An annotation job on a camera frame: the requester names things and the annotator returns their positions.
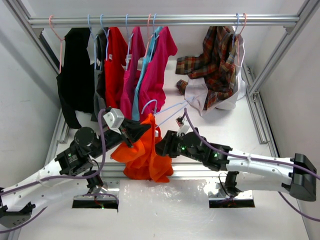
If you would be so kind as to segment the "magenta hanging shirt left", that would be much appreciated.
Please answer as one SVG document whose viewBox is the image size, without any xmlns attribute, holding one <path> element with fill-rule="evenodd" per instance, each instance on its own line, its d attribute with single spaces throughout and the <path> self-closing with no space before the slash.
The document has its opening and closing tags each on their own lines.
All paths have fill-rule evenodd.
<svg viewBox="0 0 320 240">
<path fill-rule="evenodd" d="M 138 70 L 140 58 L 145 56 L 146 48 L 141 33 L 141 28 L 136 26 L 132 30 L 133 36 L 128 54 L 128 68 L 124 71 L 123 89 L 120 97 L 120 110 L 127 119 L 132 118 L 135 89 L 141 71 Z"/>
</svg>

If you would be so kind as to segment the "aluminium frame front rail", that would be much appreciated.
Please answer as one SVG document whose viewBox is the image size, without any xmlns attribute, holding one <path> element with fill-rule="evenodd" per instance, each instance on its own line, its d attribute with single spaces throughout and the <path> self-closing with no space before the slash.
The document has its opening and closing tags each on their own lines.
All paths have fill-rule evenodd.
<svg viewBox="0 0 320 240">
<path fill-rule="evenodd" d="M 173 163 L 173 174 L 168 178 L 171 180 L 201 180 L 223 177 L 226 171 L 212 171 L 200 163 Z M 100 176 L 108 179 L 127 179 L 124 174 L 125 165 L 116 162 L 107 162 L 100 172 Z"/>
</svg>

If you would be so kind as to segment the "red hanging t shirt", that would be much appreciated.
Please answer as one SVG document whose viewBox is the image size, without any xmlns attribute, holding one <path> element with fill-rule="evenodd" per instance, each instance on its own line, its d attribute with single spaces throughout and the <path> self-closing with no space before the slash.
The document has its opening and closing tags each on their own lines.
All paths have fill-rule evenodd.
<svg viewBox="0 0 320 240">
<path fill-rule="evenodd" d="M 128 45 L 118 27 L 110 27 L 104 61 L 106 106 L 119 109 Z"/>
</svg>

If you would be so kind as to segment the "plaid flannel shirt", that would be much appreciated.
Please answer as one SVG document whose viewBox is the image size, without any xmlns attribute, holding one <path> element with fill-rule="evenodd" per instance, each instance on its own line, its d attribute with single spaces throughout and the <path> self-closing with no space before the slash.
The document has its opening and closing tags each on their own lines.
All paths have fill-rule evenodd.
<svg viewBox="0 0 320 240">
<path fill-rule="evenodd" d="M 187 75 L 191 80 L 204 80 L 203 111 L 235 93 L 237 48 L 232 43 L 233 36 L 225 26 L 211 26 L 202 43 L 202 54 L 177 59 L 177 75 Z"/>
</svg>

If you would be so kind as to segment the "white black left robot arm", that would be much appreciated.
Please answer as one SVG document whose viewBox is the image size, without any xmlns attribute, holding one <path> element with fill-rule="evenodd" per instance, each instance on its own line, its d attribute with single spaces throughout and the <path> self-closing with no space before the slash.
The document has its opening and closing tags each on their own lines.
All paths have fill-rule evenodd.
<svg viewBox="0 0 320 240">
<path fill-rule="evenodd" d="M 22 181 L 0 190 L 0 232 L 15 231 L 34 220 L 49 205 L 78 195 L 98 194 L 104 183 L 93 160 L 114 147 L 133 146 L 151 129 L 149 123 L 124 119 L 118 129 L 78 129 L 69 147 Z"/>
</svg>

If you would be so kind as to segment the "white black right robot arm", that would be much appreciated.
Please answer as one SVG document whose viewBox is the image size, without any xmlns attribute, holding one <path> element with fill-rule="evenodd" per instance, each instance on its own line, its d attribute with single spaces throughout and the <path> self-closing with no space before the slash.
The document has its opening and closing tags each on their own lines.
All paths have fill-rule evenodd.
<svg viewBox="0 0 320 240">
<path fill-rule="evenodd" d="M 155 151 L 163 157 L 187 157 L 215 172 L 226 171 L 223 189 L 231 196 L 259 190 L 286 193 L 306 202 L 317 199 L 317 170 L 301 153 L 285 158 L 250 154 L 209 143 L 197 130 L 182 135 L 169 130 Z"/>
</svg>

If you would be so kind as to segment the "teal hanging garment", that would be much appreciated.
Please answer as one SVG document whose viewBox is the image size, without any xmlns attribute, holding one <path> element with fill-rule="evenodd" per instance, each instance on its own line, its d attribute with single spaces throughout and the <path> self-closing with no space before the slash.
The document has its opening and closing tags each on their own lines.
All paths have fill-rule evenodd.
<svg viewBox="0 0 320 240">
<path fill-rule="evenodd" d="M 156 37 L 151 36 L 151 39 L 147 43 L 147 49 L 145 51 L 145 56 L 142 59 L 142 68 L 140 72 L 140 76 L 136 85 L 136 88 L 134 90 L 134 98 L 133 98 L 133 105 L 132 105 L 132 111 L 131 111 L 131 118 L 134 121 L 140 120 L 140 110 L 139 110 L 139 93 L 140 88 L 147 70 L 147 66 L 150 62 L 150 55 L 152 53 L 153 45 L 155 44 Z"/>
</svg>

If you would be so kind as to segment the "magenta hanging shirt right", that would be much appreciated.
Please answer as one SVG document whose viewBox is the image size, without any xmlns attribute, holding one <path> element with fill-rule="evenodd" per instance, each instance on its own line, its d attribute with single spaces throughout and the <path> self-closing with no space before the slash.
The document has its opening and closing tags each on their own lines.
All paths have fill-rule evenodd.
<svg viewBox="0 0 320 240">
<path fill-rule="evenodd" d="M 165 26 L 157 34 L 155 52 L 152 60 L 147 62 L 139 90 L 139 118 L 145 120 L 154 108 L 160 110 L 165 104 L 166 94 L 163 90 L 165 69 L 170 56 L 175 56 L 178 48 L 171 35 L 170 29 Z"/>
</svg>

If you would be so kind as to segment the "aluminium hanging rail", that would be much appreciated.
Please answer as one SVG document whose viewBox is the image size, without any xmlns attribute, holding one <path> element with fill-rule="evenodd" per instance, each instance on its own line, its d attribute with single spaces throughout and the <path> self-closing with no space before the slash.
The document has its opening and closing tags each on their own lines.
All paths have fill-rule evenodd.
<svg viewBox="0 0 320 240">
<path fill-rule="evenodd" d="M 295 26 L 300 17 L 288 14 L 152 14 L 104 15 L 84 17 L 34 17 L 28 23 L 34 28 L 73 28 L 91 26 Z"/>
</svg>

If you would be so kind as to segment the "magenta hanging shirt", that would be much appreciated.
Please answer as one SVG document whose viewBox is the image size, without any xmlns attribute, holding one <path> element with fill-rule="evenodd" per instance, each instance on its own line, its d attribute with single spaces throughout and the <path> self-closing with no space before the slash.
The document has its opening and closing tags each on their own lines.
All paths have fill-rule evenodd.
<svg viewBox="0 0 320 240">
<path fill-rule="evenodd" d="M 138 70 L 140 58 L 145 56 L 146 48 L 141 33 L 141 28 L 136 26 L 132 30 L 133 36 L 128 54 L 128 68 L 124 71 L 123 89 L 120 97 L 120 110 L 127 119 L 132 118 L 135 89 L 141 71 Z"/>
<path fill-rule="evenodd" d="M 147 62 L 139 90 L 139 118 L 145 120 L 154 108 L 160 110 L 165 104 L 166 94 L 163 90 L 165 69 L 170 56 L 175 56 L 178 48 L 171 35 L 170 29 L 165 26 L 157 34 L 155 52 L 152 60 Z"/>
</svg>

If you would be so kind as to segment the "grey hanging garment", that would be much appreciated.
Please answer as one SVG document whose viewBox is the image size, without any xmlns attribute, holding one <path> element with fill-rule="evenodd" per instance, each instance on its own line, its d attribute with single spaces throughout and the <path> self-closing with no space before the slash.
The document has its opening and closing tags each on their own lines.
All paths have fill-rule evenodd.
<svg viewBox="0 0 320 240">
<path fill-rule="evenodd" d="M 91 115 L 91 121 L 98 121 L 98 114 L 101 109 L 106 107 L 106 81 L 105 81 L 105 69 L 104 63 L 106 59 L 106 47 L 109 28 L 104 27 L 95 36 L 94 41 L 94 95 L 93 95 L 93 113 Z"/>
</svg>

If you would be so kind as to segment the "blue hanger right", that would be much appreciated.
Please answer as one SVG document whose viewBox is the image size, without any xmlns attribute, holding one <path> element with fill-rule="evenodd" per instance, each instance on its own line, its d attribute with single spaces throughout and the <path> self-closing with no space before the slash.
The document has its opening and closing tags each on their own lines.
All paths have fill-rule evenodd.
<svg viewBox="0 0 320 240">
<path fill-rule="evenodd" d="M 236 18 L 237 18 L 237 22 L 236 22 L 234 33 L 233 33 L 233 36 L 232 36 L 232 48 L 235 45 L 236 34 L 237 34 L 237 30 L 238 30 L 238 27 L 239 27 L 239 24 L 240 24 L 240 15 L 239 15 L 239 13 L 236 13 Z"/>
</svg>

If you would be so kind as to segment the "black hanging garment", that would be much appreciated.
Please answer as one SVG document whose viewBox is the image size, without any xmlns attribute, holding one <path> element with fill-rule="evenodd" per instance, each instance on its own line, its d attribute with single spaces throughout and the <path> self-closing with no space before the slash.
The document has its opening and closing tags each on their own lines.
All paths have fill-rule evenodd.
<svg viewBox="0 0 320 240">
<path fill-rule="evenodd" d="M 82 127 L 76 111 L 94 112 L 94 65 L 87 51 L 90 36 L 89 28 L 72 28 L 64 37 L 63 67 L 56 79 L 62 113 L 71 129 Z"/>
</svg>

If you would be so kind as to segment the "white hanging garment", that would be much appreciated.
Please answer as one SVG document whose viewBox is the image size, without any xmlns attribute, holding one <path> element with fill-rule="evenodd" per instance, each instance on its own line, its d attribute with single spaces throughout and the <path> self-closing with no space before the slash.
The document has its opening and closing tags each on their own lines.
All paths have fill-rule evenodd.
<svg viewBox="0 0 320 240">
<path fill-rule="evenodd" d="M 209 113 L 213 109 L 221 109 L 221 110 L 232 110 L 236 107 L 237 100 L 241 99 L 245 95 L 245 83 L 241 76 L 241 68 L 243 66 L 243 62 L 245 59 L 245 41 L 240 34 L 236 34 L 235 43 L 236 45 L 236 53 L 235 53 L 235 70 L 236 70 L 236 80 L 234 84 L 234 94 L 218 103 L 215 103 L 213 107 L 210 107 L 209 110 L 202 110 L 201 107 L 204 106 L 205 102 L 205 84 L 203 79 L 190 79 L 188 80 L 179 80 L 176 83 L 176 87 L 180 94 L 184 96 L 184 99 L 189 97 L 195 97 L 190 105 L 199 111 L 201 116 Z"/>
</svg>

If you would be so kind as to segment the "orange t shirt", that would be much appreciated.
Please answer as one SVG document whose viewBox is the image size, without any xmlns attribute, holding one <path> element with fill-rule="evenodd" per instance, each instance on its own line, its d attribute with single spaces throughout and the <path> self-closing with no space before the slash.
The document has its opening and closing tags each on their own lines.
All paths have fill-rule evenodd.
<svg viewBox="0 0 320 240">
<path fill-rule="evenodd" d="M 133 147 L 129 148 L 122 143 L 110 156 L 113 160 L 125 164 L 123 173 L 130 179 L 168 183 L 169 176 L 174 173 L 172 159 L 158 155 L 155 150 L 155 145 L 162 140 L 161 130 L 156 127 L 156 118 L 151 113 L 143 123 L 150 124 L 150 129 Z"/>
</svg>

